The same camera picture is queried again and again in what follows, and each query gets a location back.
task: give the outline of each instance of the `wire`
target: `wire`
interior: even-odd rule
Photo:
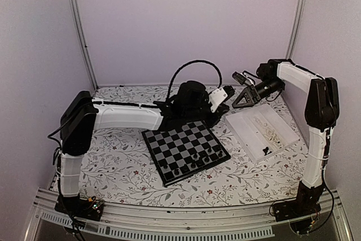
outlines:
[[[55,131],[53,131],[52,133],[50,133],[49,135],[47,135],[47,138],[48,139],[51,139],[52,141],[55,141],[58,145],[59,145],[59,148],[60,150],[62,150],[62,147],[61,147],[61,143],[60,141],[57,139],[57,138],[54,138],[53,135],[57,134],[60,130],[62,130],[62,128],[64,128],[70,121],[73,120],[73,117],[76,116],[83,108],[85,108],[86,106],[90,105],[90,104],[93,104],[92,102],[89,102],[89,103],[85,103],[83,104],[81,107],[79,107],[73,114],[72,114],[72,117],[70,117],[69,119],[67,119],[65,121],[65,123],[63,123],[59,128],[57,128]]]
[[[172,87],[172,85],[173,85],[173,82],[174,82],[175,77],[177,76],[177,74],[178,74],[183,68],[185,68],[186,66],[191,65],[191,64],[193,64],[193,63],[205,63],[205,64],[211,65],[211,66],[217,71],[217,73],[218,73],[218,77],[219,77],[218,87],[221,87],[221,86],[222,86],[222,74],[221,74],[220,70],[218,69],[218,67],[217,67],[214,63],[209,62],[208,60],[202,60],[202,59],[192,60],[192,61],[187,62],[186,64],[180,66],[180,67],[177,69],[177,71],[174,73],[174,75],[173,75],[173,77],[171,78],[170,83],[169,83],[168,93],[167,93],[167,97],[166,97],[166,99],[165,99],[166,102],[168,102],[168,100],[169,100],[169,97],[170,97],[170,89],[171,89],[171,87]]]
[[[58,158],[60,152],[61,152],[61,147],[57,147],[57,148],[54,150],[54,154],[52,155],[52,165],[53,165],[53,166],[55,165],[56,159]]]
[[[79,241],[86,241],[84,236],[82,235],[79,226],[84,227],[85,224],[83,222],[80,222],[79,220],[77,220],[76,218],[74,218],[74,216],[67,210],[67,208],[65,207],[65,204],[63,202],[63,194],[61,193],[61,187],[60,187],[60,175],[58,174],[58,193],[59,193],[59,199],[60,199],[60,203],[62,204],[62,206],[64,207],[65,212],[67,213],[67,215],[69,216],[69,218],[72,221],[72,227],[73,227],[73,231],[74,234],[73,236]]]
[[[334,196],[333,196],[331,190],[330,190],[330,189],[328,188],[328,186],[326,185],[325,177],[324,177],[324,171],[325,171],[325,167],[322,169],[321,178],[322,178],[322,182],[323,182],[323,184],[325,185],[325,188],[326,188],[327,192],[330,194],[330,196],[331,196],[331,198],[332,198],[331,210],[329,211],[327,218],[324,220],[324,222],[322,222],[322,224],[321,224],[320,226],[318,226],[317,228],[314,228],[314,229],[311,228],[310,231],[306,231],[306,233],[304,233],[304,234],[303,234],[303,233],[302,233],[302,234],[296,233],[297,235],[308,235],[308,234],[310,234],[310,233],[313,233],[313,232],[319,230],[321,227],[323,227],[323,226],[327,223],[327,221],[329,220],[329,218],[331,217],[331,215],[332,215],[332,213],[333,213]],[[314,221],[317,222],[317,221],[319,221],[319,220],[320,220],[320,213],[316,210],[316,218],[314,219]]]
[[[273,205],[274,205],[277,201],[284,201],[285,203],[288,202],[287,200],[275,200],[275,201],[270,205],[270,207],[269,207],[269,209],[268,209],[268,213],[269,213],[271,216],[273,216],[273,217],[275,217],[275,214],[272,214],[272,213],[271,213],[271,208],[273,207]]]
[[[141,103],[128,103],[128,102],[113,102],[113,101],[94,101],[93,104],[114,104],[116,106],[129,106],[129,107],[144,107],[144,108],[159,108],[153,104],[141,104]]]
[[[326,190],[328,191],[328,193],[330,194],[331,198],[332,198],[332,206],[331,206],[331,211],[329,211],[329,214],[327,216],[327,218],[325,219],[325,221],[320,225],[318,226],[317,228],[311,230],[309,233],[313,233],[314,231],[317,231],[319,230],[323,225],[326,224],[326,222],[329,220],[329,218],[331,217],[332,213],[333,213],[333,207],[334,207],[334,196],[331,192],[331,190],[328,188],[328,186],[326,185],[326,182],[325,182],[325,176],[324,176],[324,171],[325,171],[325,168],[322,169],[322,173],[321,173],[321,178],[322,178],[322,181],[325,185],[325,188]]]
[[[283,91],[283,89],[279,90],[279,91],[278,91],[278,94],[276,95],[276,97],[275,97],[273,100],[268,100],[268,99],[266,98],[266,101],[267,101],[267,102],[273,102],[273,101],[275,101],[275,100],[281,95],[282,91]]]

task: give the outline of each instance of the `vertical metal pole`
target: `vertical metal pole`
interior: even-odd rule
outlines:
[[[297,1],[297,8],[296,8],[296,15],[294,17],[291,37],[289,39],[287,52],[286,52],[286,59],[290,59],[293,55],[294,48],[296,46],[296,39],[298,35],[298,30],[301,25],[301,17],[303,13],[303,8],[305,6],[306,0],[298,0]]]
[[[75,27],[76,27],[76,30],[78,33],[78,39],[79,39],[79,43],[81,46],[81,51],[83,54],[85,67],[86,67],[91,85],[92,85],[93,89],[96,90],[98,88],[98,83],[96,81],[93,65],[90,61],[90,56],[89,56],[89,52],[87,49],[87,43],[85,41],[85,35],[84,35],[83,27],[81,24],[81,20],[80,20],[78,2],[77,2],[77,0],[69,0],[69,1],[70,1],[70,5],[72,8],[72,14],[73,14],[74,22],[75,22]]]

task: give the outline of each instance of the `black robotic arm joint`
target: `black robotic arm joint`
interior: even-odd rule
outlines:
[[[78,156],[88,152],[97,113],[90,93],[79,92],[60,119],[64,154]]]
[[[331,77],[312,79],[305,109],[307,124],[324,131],[336,125],[339,114],[337,81]]]
[[[224,90],[227,99],[235,93],[231,86],[225,86]],[[223,102],[212,112],[206,87],[197,81],[182,83],[177,94],[164,102],[154,101],[154,104],[159,107],[163,116],[159,131],[170,131],[188,122],[199,120],[212,128],[230,110]]]

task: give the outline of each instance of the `aluminum frame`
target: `aluminum frame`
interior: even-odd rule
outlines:
[[[288,42],[286,59],[290,59],[293,56],[294,48],[296,46],[298,31],[301,25],[301,17],[303,14],[303,8],[305,7],[306,0],[298,0],[296,7],[296,14],[294,16],[294,22],[292,26],[291,36]]]
[[[94,68],[93,68],[93,64],[91,63],[90,54],[89,54],[89,51],[87,49],[85,34],[84,34],[83,26],[82,26],[82,23],[81,23],[81,17],[80,17],[78,2],[77,2],[77,0],[69,0],[69,1],[70,1],[70,5],[71,5],[71,8],[72,8],[73,19],[74,19],[74,22],[75,22],[76,31],[77,31],[77,34],[78,34],[78,39],[79,39],[79,43],[80,43],[80,46],[81,46],[82,55],[83,55],[83,58],[84,58],[87,74],[89,76],[92,87],[93,87],[93,89],[95,91],[95,90],[97,90],[99,88],[99,85],[98,85],[98,82],[96,80],[96,75],[95,75],[95,71],[94,71]],[[286,52],[286,58],[287,59],[292,57],[293,52],[294,52],[294,48],[296,46],[298,30],[300,28],[301,17],[302,17],[302,13],[303,13],[303,8],[305,6],[305,2],[306,2],[306,0],[298,0],[297,1],[296,13],[295,13],[294,22],[293,22],[293,26],[292,26],[292,31],[291,31],[290,39],[289,39],[289,42],[288,42],[287,52]]]
[[[341,240],[352,241],[352,235],[347,222],[340,197],[336,190],[332,191],[335,198],[334,221]],[[33,241],[40,219],[62,226],[69,226],[69,218],[54,211],[58,194],[39,189],[34,200],[32,218],[24,241]],[[210,236],[222,236],[223,241],[236,240],[237,234],[246,238],[240,240],[256,240],[273,235],[272,226],[288,223],[276,222],[270,216],[268,209],[271,203],[239,205],[232,207],[148,207],[118,203],[105,203],[104,213],[100,222],[86,221],[85,232],[118,238],[122,240],[137,240],[140,234],[152,236],[152,240],[211,240]],[[331,209],[332,199],[329,193],[320,198],[321,213]]]
[[[76,31],[78,34],[78,40],[80,43],[80,48],[82,51],[85,68],[86,68],[87,74],[89,76],[91,86],[93,87],[93,90],[95,91],[99,88],[99,86],[98,86],[98,82],[96,81],[94,68],[93,68],[93,65],[90,60],[89,51],[87,49],[87,43],[85,40],[84,29],[83,29],[81,19],[80,19],[80,11],[79,11],[79,6],[78,6],[78,1],[77,0],[69,0],[69,1],[70,1],[70,6],[72,8],[73,19],[74,19]]]

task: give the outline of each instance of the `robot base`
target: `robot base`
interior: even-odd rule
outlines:
[[[100,221],[103,214],[104,205],[100,204],[97,209],[90,207],[90,202],[80,197],[65,198],[58,197],[55,210],[64,214],[71,214],[74,217],[85,218],[87,220]]]
[[[302,211],[297,212],[296,210],[299,209],[299,205],[296,200],[276,203],[272,207],[277,222],[291,220],[297,217],[308,216],[310,214],[321,211],[320,204],[315,203],[313,206],[302,208]]]

